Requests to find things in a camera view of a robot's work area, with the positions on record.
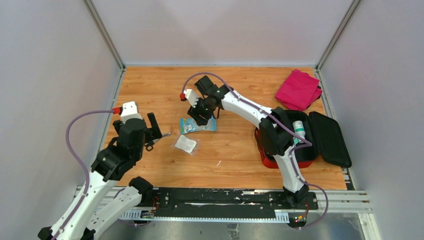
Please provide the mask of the black handled scissors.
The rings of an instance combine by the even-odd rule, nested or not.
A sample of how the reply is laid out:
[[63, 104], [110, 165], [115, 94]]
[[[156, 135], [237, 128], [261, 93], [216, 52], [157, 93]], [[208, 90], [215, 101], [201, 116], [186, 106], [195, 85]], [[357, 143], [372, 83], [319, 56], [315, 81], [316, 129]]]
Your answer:
[[145, 150], [146, 150], [146, 151], [148, 151], [148, 152], [152, 151], [152, 150], [154, 149], [154, 145], [155, 145], [155, 144], [156, 144], [159, 140], [161, 140], [161, 139], [163, 139], [163, 138], [166, 138], [166, 137], [169, 137], [169, 136], [171, 136], [171, 135], [172, 135], [172, 132], [167, 132], [167, 133], [163, 133], [163, 134], [162, 134], [162, 136], [161, 136], [161, 137], [159, 137], [159, 138], [150, 139], [149, 141], [146, 141], [146, 142], [144, 143]]

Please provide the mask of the blue white mask packet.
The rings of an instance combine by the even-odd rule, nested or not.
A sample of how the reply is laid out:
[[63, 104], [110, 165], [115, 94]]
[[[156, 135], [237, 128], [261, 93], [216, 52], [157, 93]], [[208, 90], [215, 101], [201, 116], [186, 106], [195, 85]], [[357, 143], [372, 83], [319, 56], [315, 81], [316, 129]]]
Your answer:
[[193, 118], [181, 118], [179, 124], [180, 132], [183, 135], [200, 131], [215, 132], [217, 130], [216, 120], [213, 117], [208, 120], [206, 125], [198, 125]]

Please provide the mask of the clear bag white gauze pad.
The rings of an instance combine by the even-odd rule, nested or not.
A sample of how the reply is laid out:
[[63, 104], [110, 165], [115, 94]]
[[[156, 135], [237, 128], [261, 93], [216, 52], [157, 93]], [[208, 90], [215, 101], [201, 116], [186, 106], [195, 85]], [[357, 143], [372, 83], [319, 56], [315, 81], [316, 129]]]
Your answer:
[[178, 134], [171, 144], [172, 148], [178, 149], [190, 156], [195, 156], [198, 153], [200, 146], [201, 141], [199, 139], [192, 139], [184, 134]]

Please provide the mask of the small white plastic bottle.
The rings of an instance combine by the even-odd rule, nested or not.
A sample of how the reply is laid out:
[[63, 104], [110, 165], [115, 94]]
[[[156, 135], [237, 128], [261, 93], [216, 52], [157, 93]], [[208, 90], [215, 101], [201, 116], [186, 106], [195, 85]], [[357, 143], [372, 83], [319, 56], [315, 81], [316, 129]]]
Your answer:
[[[294, 121], [292, 123], [292, 126], [293, 126], [293, 129], [294, 129], [294, 132], [298, 136], [300, 136], [302, 139], [305, 139], [306, 131], [305, 131], [303, 122], [301, 120]], [[294, 140], [295, 145], [304, 143], [303, 140], [301, 140], [300, 138], [297, 138], [297, 137], [294, 137], [293, 140]]]

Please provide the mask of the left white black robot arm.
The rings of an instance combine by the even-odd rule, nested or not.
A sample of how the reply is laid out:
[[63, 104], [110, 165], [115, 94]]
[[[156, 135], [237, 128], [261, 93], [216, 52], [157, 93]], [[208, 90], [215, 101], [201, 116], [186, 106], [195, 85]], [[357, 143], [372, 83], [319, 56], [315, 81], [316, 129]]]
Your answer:
[[103, 208], [105, 196], [142, 158], [143, 150], [151, 151], [162, 133], [154, 113], [147, 114], [150, 127], [135, 114], [120, 114], [113, 122], [118, 136], [101, 150], [91, 170], [85, 170], [86, 181], [68, 210], [52, 226], [42, 228], [40, 240], [97, 240], [121, 215], [140, 205], [156, 208], [158, 200], [153, 195], [153, 185], [138, 176]]

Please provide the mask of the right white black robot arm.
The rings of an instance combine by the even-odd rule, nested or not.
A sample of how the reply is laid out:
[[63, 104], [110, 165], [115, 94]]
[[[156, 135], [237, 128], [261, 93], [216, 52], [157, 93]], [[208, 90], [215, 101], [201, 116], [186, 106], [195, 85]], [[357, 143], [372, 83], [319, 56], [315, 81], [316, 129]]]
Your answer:
[[199, 126], [204, 126], [214, 115], [215, 109], [237, 114], [259, 130], [259, 140], [265, 153], [271, 155], [283, 178], [286, 204], [298, 209], [306, 201], [311, 184], [307, 183], [296, 161], [295, 150], [312, 146], [305, 137], [295, 133], [286, 111], [281, 107], [269, 108], [242, 96], [225, 81], [218, 87], [210, 80], [212, 73], [201, 72], [194, 85], [200, 94], [188, 89], [184, 82], [180, 100], [188, 102], [188, 115]]

